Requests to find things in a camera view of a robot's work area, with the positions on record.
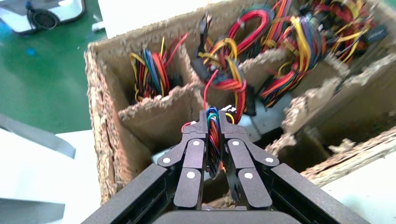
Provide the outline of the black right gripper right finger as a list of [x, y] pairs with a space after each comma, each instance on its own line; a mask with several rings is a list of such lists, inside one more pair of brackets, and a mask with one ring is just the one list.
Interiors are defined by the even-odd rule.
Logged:
[[219, 112], [219, 120], [223, 164], [235, 205], [247, 210], [269, 210], [274, 179], [270, 170], [280, 161], [252, 143], [244, 127], [228, 122], [224, 111]]

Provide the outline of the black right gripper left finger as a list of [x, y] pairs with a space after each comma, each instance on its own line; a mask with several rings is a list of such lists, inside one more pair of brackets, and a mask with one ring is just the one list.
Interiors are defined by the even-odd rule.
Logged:
[[157, 165], [170, 172], [173, 204], [178, 210], [201, 209], [207, 139], [206, 111], [201, 110], [199, 121], [183, 129], [180, 143], [157, 159]]

